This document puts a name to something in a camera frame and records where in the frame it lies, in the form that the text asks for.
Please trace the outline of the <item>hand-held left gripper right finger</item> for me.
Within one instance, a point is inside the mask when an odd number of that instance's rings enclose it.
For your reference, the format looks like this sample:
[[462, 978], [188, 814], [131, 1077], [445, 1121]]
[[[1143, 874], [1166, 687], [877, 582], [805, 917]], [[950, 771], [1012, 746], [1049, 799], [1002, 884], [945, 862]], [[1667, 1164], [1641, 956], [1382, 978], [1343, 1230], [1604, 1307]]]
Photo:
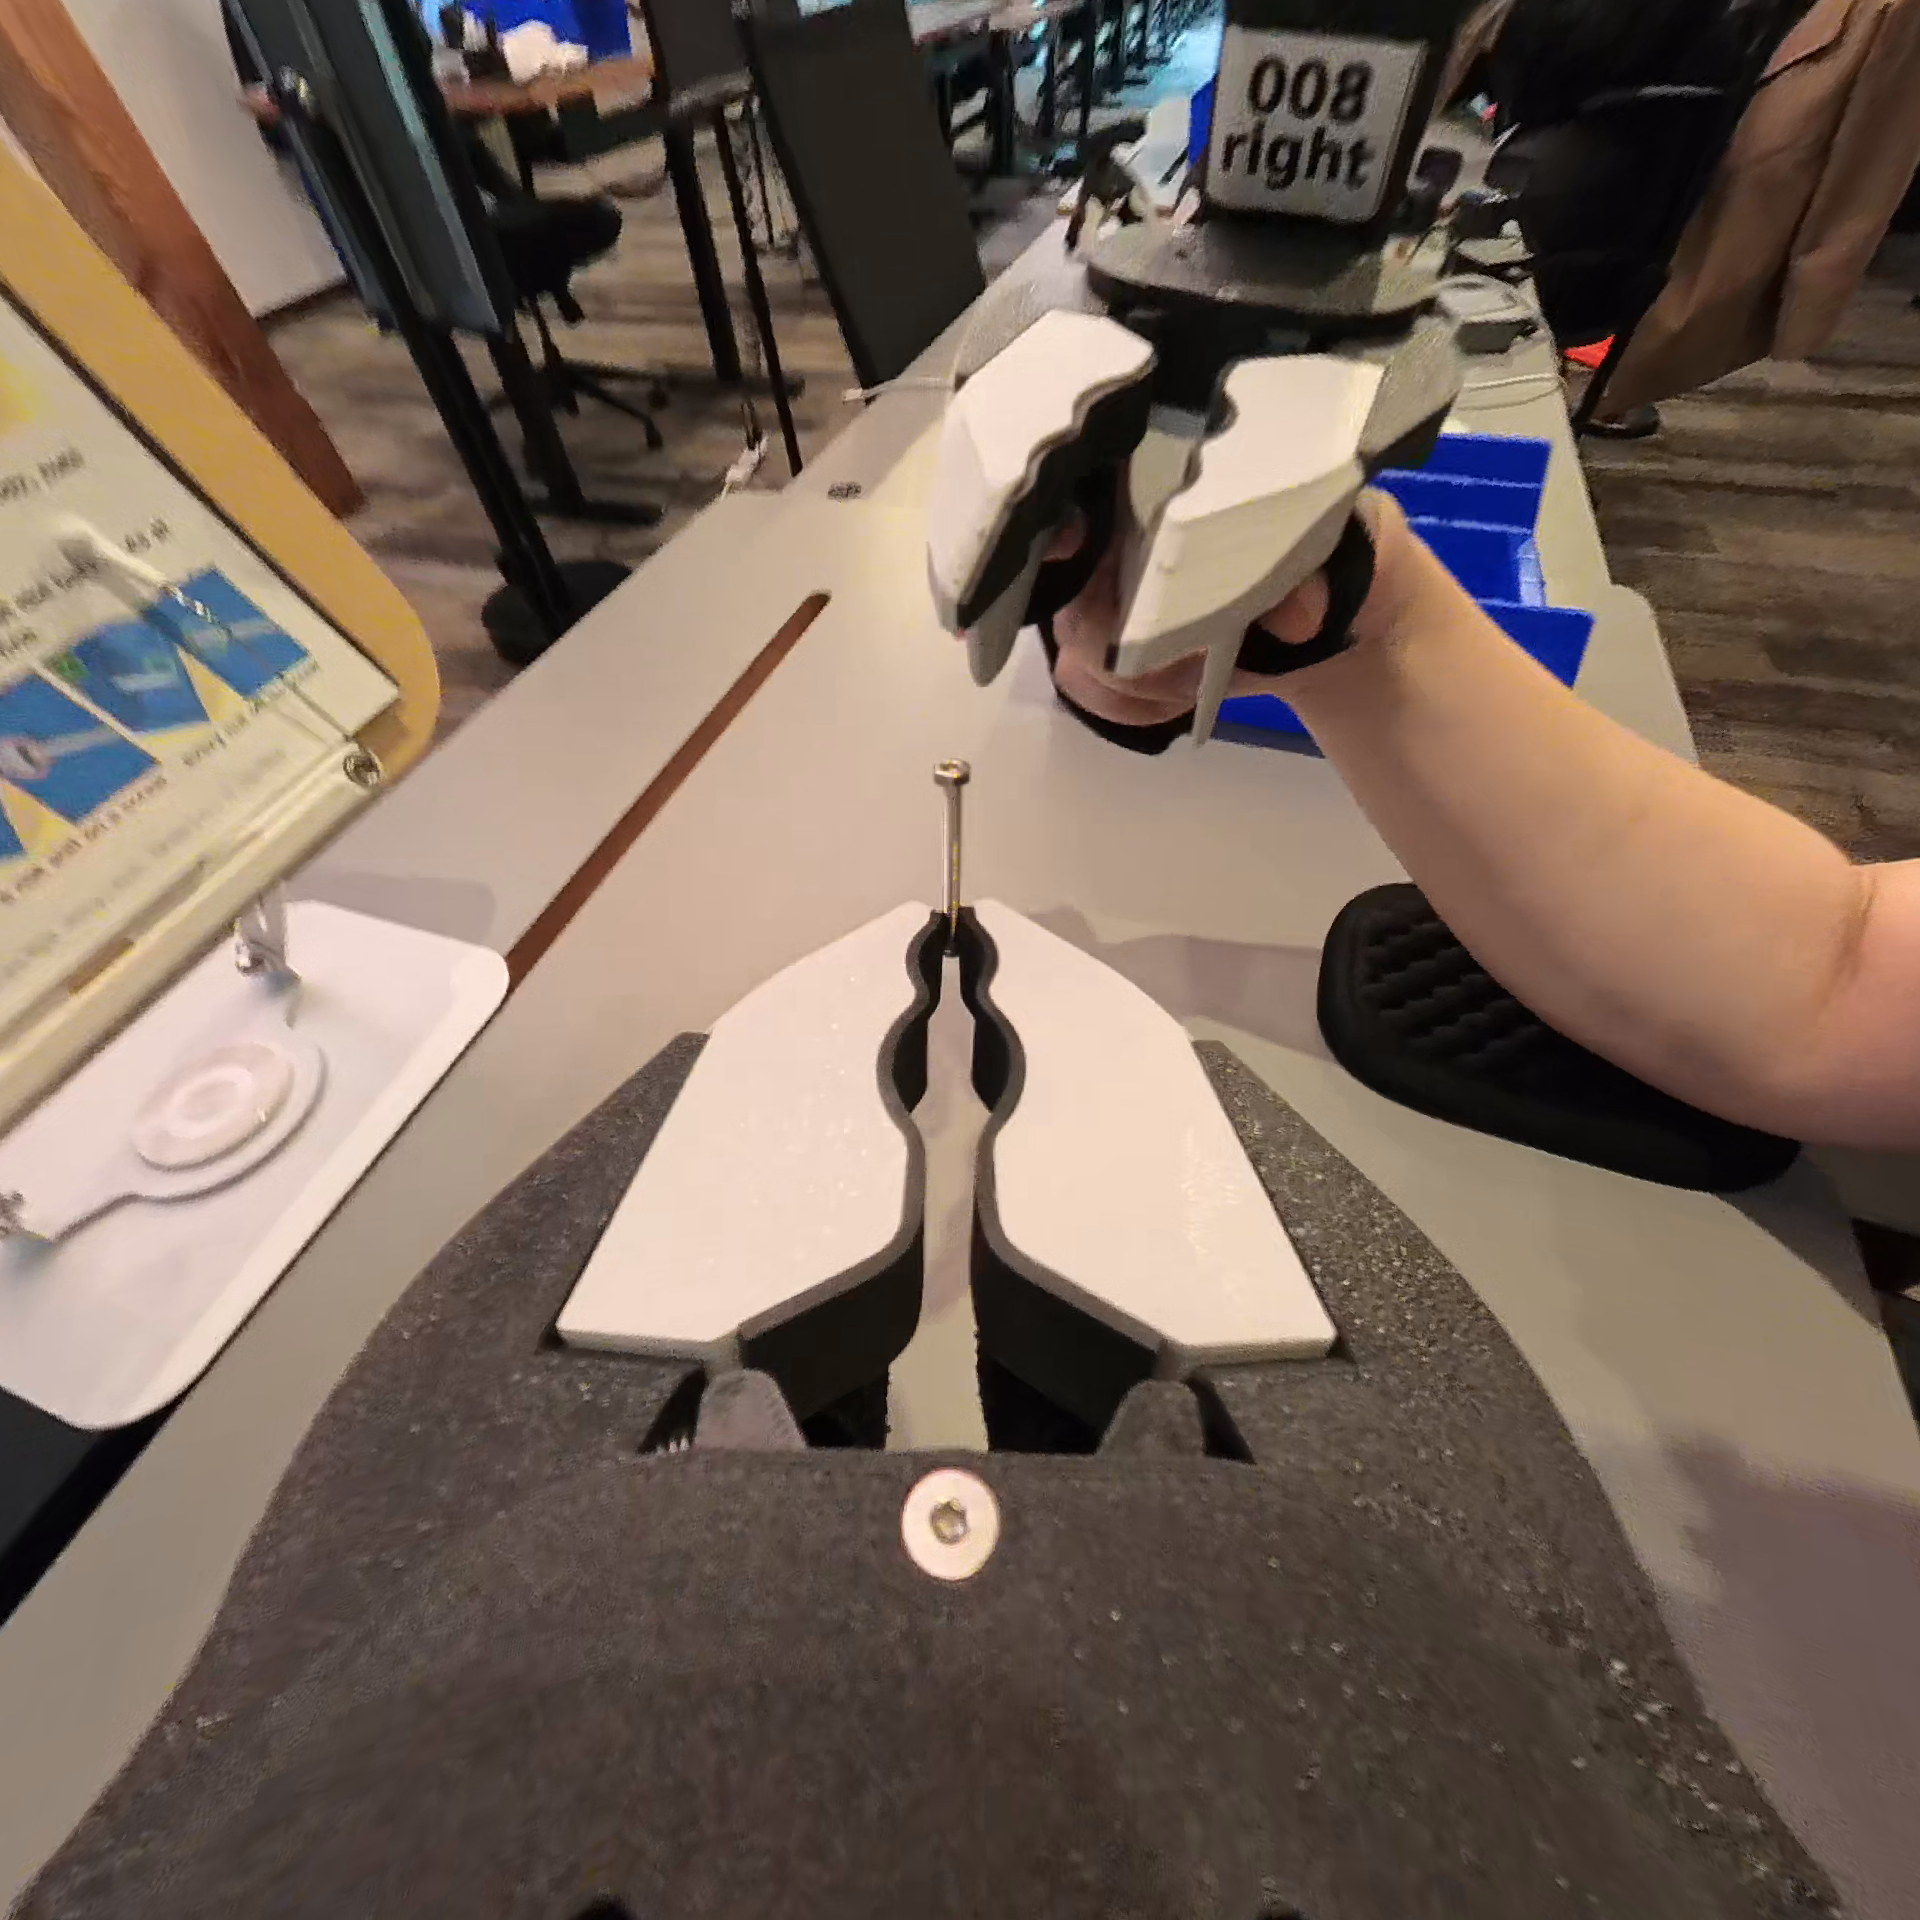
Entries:
[[975, 1222], [1012, 1278], [1155, 1364], [1321, 1359], [1338, 1327], [1177, 1017], [999, 901], [979, 1037], [1005, 1039]]

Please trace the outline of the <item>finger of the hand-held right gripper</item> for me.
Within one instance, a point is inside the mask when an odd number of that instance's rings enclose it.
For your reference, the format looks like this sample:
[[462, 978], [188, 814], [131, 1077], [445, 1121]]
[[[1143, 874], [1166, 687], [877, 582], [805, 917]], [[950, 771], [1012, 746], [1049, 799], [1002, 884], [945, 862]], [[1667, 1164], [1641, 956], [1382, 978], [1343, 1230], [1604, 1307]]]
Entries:
[[1129, 327], [1052, 311], [950, 395], [927, 493], [927, 591], [975, 685], [1015, 652], [1074, 492], [1138, 447], [1156, 364]]
[[1331, 661], [1354, 643], [1374, 586], [1377, 546], [1355, 515], [1386, 364], [1358, 356], [1260, 356], [1220, 382], [1227, 419], [1190, 451], [1183, 481], [1146, 517], [1119, 565], [1110, 673], [1137, 681], [1202, 662], [1188, 741], [1211, 738], [1242, 673], [1247, 631], [1310, 575], [1329, 578], [1313, 639], [1282, 645], [1273, 677]]

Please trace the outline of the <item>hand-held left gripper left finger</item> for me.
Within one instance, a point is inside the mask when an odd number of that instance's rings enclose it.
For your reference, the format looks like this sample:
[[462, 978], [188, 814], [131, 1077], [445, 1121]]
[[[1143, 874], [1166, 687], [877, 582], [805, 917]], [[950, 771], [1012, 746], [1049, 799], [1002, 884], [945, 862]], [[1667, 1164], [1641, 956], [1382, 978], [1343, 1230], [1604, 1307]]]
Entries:
[[907, 901], [717, 1017], [561, 1307], [562, 1343], [731, 1363], [901, 1258], [923, 1145], [895, 1086], [927, 1009], [927, 908]]

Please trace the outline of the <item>blue plastic bin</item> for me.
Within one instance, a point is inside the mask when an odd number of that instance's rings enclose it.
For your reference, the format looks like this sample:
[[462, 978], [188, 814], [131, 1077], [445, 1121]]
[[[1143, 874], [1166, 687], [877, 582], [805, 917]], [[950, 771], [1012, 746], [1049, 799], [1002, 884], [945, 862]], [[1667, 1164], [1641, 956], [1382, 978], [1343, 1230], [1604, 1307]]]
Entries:
[[1550, 602], [1537, 541], [1553, 444], [1447, 430], [1417, 466], [1386, 466], [1374, 489], [1399, 500], [1414, 534], [1465, 594], [1563, 685], [1578, 681], [1595, 613]]

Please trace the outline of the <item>thin metal screw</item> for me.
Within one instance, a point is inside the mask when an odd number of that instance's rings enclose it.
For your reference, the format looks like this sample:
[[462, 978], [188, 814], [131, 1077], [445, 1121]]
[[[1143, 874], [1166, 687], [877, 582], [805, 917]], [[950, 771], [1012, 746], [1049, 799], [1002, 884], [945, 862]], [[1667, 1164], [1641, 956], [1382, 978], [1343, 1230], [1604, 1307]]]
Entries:
[[939, 759], [932, 782], [945, 799], [945, 950], [953, 956], [965, 917], [965, 799], [972, 766], [957, 757]]

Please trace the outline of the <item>person's right forearm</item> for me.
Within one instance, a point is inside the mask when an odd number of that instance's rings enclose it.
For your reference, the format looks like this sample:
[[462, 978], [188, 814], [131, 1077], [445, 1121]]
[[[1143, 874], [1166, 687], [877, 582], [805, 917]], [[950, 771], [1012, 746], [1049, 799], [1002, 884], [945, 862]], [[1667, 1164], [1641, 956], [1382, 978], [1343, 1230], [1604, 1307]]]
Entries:
[[1290, 701], [1453, 935], [1537, 1017], [1809, 1145], [1918, 1147], [1918, 863], [1854, 862], [1527, 658], [1417, 540], [1387, 636]]

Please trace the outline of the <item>grey desk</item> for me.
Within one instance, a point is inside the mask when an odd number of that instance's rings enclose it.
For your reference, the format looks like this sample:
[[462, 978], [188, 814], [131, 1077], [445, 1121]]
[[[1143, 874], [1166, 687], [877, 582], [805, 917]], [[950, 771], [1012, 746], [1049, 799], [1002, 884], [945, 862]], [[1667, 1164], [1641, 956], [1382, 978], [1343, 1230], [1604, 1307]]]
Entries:
[[1916, 1915], [1916, 1427], [1834, 1188], [1734, 1202], [1403, 1110], [1324, 1054], [1333, 914], [1399, 876], [1338, 774], [1110, 749], [931, 620], [935, 393], [709, 508], [294, 877], [513, 995], [4, 1622], [4, 1903], [191, 1665], [253, 1524], [429, 1260], [682, 1031], [966, 876], [1229, 1045], [1553, 1393], [1738, 1755], [1858, 1915]]

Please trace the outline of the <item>person's right hand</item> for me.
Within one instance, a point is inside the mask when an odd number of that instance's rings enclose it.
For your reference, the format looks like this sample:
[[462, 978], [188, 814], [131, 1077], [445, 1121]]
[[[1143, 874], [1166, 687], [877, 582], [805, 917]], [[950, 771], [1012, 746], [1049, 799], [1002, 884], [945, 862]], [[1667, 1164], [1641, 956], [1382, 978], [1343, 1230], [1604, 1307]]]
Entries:
[[[1355, 521], [1374, 553], [1367, 594], [1343, 618], [1334, 618], [1331, 574], [1315, 571], [1255, 620], [1257, 643], [1242, 643], [1229, 697], [1306, 691], [1318, 666], [1387, 636], [1417, 597], [1433, 562], [1423, 559], [1402, 506], [1369, 492], [1361, 498]], [[1206, 661], [1186, 655], [1137, 679], [1119, 677], [1109, 654], [1122, 622], [1122, 538], [1106, 534], [1093, 566], [1079, 566], [1090, 550], [1093, 521], [1076, 519], [1057, 534], [1043, 566], [1045, 580], [1079, 586], [1045, 625], [1052, 691], [1093, 731], [1138, 741], [1150, 753], [1156, 735], [1177, 738], [1190, 729]]]

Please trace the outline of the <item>idle gripper device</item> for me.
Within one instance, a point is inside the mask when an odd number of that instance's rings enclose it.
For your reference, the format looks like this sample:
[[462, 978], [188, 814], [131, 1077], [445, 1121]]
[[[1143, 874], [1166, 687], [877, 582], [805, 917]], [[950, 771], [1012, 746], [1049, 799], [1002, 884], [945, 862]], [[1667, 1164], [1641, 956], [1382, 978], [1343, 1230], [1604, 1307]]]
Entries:
[[1133, 163], [1143, 137], [1146, 117], [1125, 114], [1093, 129], [1076, 145], [1079, 179], [1062, 241], [1067, 254], [1079, 249], [1090, 226], [1100, 234], [1103, 223], [1146, 223], [1156, 218], [1155, 188], [1141, 179]]

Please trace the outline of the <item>black mesh chair back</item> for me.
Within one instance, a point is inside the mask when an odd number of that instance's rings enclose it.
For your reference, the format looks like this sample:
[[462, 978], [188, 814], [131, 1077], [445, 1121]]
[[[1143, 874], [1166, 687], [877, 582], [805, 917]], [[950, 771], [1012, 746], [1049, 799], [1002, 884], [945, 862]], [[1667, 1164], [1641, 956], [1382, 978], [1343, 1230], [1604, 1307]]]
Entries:
[[906, 6], [731, 13], [854, 380], [877, 389], [987, 289]]

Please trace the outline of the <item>white document stand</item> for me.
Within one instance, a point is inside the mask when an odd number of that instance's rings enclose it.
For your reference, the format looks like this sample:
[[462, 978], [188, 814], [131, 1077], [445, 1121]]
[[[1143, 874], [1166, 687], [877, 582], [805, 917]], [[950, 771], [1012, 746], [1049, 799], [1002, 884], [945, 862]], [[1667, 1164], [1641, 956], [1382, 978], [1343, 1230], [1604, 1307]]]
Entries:
[[175, 1402], [505, 998], [500, 953], [331, 902], [209, 950], [4, 1132], [2, 1387], [83, 1430]]

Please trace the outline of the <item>black office chair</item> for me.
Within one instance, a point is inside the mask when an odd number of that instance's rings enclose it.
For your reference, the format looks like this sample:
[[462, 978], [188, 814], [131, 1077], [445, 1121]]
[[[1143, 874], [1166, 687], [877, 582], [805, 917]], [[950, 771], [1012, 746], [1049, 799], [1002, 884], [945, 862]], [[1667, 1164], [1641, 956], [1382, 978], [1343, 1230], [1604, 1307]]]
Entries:
[[617, 205], [605, 197], [542, 198], [507, 195], [487, 201], [487, 219], [515, 289], [518, 313], [537, 341], [535, 385], [545, 404], [577, 415], [580, 399], [594, 399], [641, 425], [646, 451], [663, 447], [657, 414], [667, 393], [658, 375], [619, 364], [567, 355], [551, 319], [585, 324], [585, 309], [571, 290], [578, 273], [613, 254], [622, 235]]

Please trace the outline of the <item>brown jacket on chair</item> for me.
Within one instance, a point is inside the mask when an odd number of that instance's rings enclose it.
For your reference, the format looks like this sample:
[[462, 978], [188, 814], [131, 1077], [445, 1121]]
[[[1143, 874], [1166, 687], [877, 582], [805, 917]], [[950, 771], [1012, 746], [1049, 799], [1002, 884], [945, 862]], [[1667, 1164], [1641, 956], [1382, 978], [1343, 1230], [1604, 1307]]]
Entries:
[[1835, 332], [1918, 163], [1918, 5], [1814, 2], [1781, 36], [1589, 430], [1644, 439], [1660, 403]]

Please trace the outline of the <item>wooden board with instruction sheet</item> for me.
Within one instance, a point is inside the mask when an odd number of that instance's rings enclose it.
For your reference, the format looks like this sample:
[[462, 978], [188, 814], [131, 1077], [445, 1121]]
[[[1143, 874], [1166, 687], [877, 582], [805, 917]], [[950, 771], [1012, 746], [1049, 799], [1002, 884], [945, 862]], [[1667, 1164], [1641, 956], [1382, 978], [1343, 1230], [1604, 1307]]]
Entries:
[[426, 749], [426, 628], [2, 163], [2, 1105], [29, 1113]]

